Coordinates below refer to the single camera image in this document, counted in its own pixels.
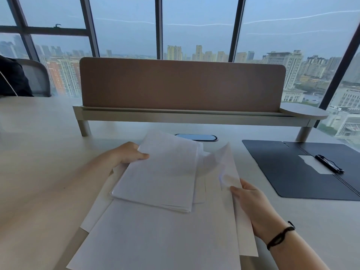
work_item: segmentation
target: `forearm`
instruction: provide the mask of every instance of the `forearm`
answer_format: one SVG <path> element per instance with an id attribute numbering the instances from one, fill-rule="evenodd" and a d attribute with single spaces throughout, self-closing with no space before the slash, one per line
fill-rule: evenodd
<path id="1" fill-rule="evenodd" d="M 287 232 L 285 240 L 271 247 L 270 252 L 279 270 L 329 270 L 296 231 Z"/>
<path id="2" fill-rule="evenodd" d="M 0 269 L 53 269 L 116 161 L 101 154 L 20 208 L 0 229 Z"/>

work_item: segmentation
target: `cable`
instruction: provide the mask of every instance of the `cable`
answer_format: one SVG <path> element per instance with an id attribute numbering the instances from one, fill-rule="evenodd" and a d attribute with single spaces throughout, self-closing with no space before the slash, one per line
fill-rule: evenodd
<path id="1" fill-rule="evenodd" d="M 16 96 L 18 96 L 18 94 L 16 94 L 14 88 L 11 86 L 11 84 L 8 82 L 8 80 L 6 79 L 6 77 L 4 76 L 4 74 L 0 71 L 0 74 L 2 75 L 2 77 L 5 79 L 5 81 L 7 82 L 7 84 L 11 87 L 12 91 L 15 93 Z"/>

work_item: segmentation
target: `left hand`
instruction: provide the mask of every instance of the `left hand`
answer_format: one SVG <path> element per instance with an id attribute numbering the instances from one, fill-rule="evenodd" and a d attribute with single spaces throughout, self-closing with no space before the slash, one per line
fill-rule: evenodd
<path id="1" fill-rule="evenodd" d="M 139 145 L 133 142 L 126 142 L 121 146 L 112 149 L 111 152 L 114 153 L 117 164 L 119 163 L 131 163 L 136 160 L 144 160 L 150 157 L 147 153 L 141 153 L 137 149 Z"/>

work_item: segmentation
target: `sky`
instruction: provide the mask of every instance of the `sky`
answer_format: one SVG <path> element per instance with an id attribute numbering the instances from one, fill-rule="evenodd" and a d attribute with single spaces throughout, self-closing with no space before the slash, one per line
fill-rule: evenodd
<path id="1" fill-rule="evenodd" d="M 163 0 L 163 45 L 184 54 L 229 53 L 238 0 Z M 28 25 L 85 28 L 79 0 L 20 0 Z M 90 0 L 101 53 L 156 56 L 155 0 Z M 360 22 L 360 0 L 246 0 L 237 52 L 302 50 L 304 57 L 342 56 Z M 0 24 L 14 24 L 0 0 Z M 0 34 L 0 40 L 9 37 Z M 33 36 L 35 44 L 90 50 L 88 39 Z"/>

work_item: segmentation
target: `desk surface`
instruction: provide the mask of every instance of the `desk surface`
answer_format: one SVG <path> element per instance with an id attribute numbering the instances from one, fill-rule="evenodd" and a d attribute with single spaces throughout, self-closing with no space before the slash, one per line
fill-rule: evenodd
<path id="1" fill-rule="evenodd" d="M 262 189 L 287 221 L 331 269 L 360 265 L 360 203 L 279 197 L 242 143 L 243 139 L 294 141 L 299 128 L 244 125 L 90 121 L 92 137 L 82 137 L 72 104 L 61 97 L 0 98 L 0 224 L 12 209 L 63 179 L 101 152 L 126 141 L 140 142 L 147 130 L 171 134 L 212 134 L 213 152 L 230 141 L 240 177 Z M 313 130 L 309 142 L 338 143 Z M 276 269 L 266 246 L 257 241 L 259 258 L 241 257 L 242 269 Z"/>

